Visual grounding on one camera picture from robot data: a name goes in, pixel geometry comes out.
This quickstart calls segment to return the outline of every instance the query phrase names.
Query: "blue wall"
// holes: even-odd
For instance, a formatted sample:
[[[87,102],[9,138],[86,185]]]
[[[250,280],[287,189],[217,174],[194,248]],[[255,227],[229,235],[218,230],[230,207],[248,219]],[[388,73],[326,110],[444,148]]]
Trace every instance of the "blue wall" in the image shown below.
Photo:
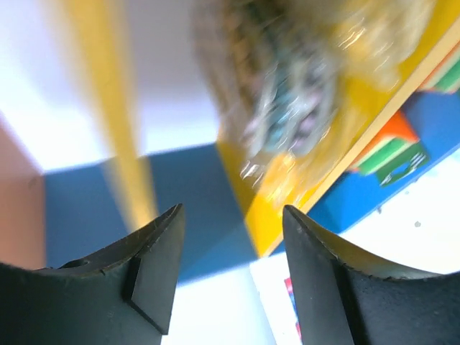
[[[148,157],[160,212],[183,203],[180,281],[256,259],[214,145]],[[59,267],[127,234],[101,165],[45,176],[47,264]]]

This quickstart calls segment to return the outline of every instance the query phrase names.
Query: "colorful book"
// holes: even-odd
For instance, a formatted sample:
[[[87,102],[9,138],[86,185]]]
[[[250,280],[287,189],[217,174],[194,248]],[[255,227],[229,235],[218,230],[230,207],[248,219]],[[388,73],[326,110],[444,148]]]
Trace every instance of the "colorful book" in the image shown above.
[[[363,176],[375,174],[381,186],[411,174],[428,161],[428,153],[399,110],[362,150],[349,170]]]

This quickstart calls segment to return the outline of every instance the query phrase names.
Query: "green stripe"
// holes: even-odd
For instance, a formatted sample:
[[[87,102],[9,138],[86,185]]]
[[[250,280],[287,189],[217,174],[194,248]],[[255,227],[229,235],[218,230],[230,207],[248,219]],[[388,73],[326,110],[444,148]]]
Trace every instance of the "green stripe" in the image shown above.
[[[460,60],[458,60],[454,66],[440,79],[436,84],[435,89],[449,92],[460,78]]]

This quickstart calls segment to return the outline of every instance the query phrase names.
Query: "white surface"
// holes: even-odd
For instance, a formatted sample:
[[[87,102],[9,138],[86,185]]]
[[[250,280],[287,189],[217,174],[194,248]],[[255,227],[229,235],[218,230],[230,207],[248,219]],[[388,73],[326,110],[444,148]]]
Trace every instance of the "white surface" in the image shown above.
[[[275,345],[248,267],[181,286],[162,345]]]
[[[447,157],[342,236],[431,272],[460,270],[460,151]]]
[[[301,345],[293,304],[285,279],[289,278],[286,254],[277,254],[250,264],[254,284],[277,345]]]
[[[72,36],[51,3],[0,0],[0,111],[44,171],[110,156]],[[124,1],[140,154],[216,139],[216,111],[193,58],[192,3]]]

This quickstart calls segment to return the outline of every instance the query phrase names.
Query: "blue panel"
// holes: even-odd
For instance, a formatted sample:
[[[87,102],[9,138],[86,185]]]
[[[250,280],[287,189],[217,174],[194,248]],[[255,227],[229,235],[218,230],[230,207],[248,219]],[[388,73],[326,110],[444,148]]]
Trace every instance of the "blue panel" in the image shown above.
[[[186,233],[180,280],[256,259],[214,145],[149,157],[158,208],[183,203]],[[47,264],[90,254],[127,230],[100,165],[45,176]]]
[[[59,267],[127,235],[100,166],[45,176],[47,265]]]
[[[374,175],[346,173],[317,202],[309,216],[336,233],[345,231],[459,147],[460,98],[456,94],[415,94],[403,111],[427,149],[430,162],[383,188]],[[325,214],[331,219],[322,217]]]
[[[256,254],[214,145],[150,158],[160,212],[185,206],[180,281],[256,259]]]

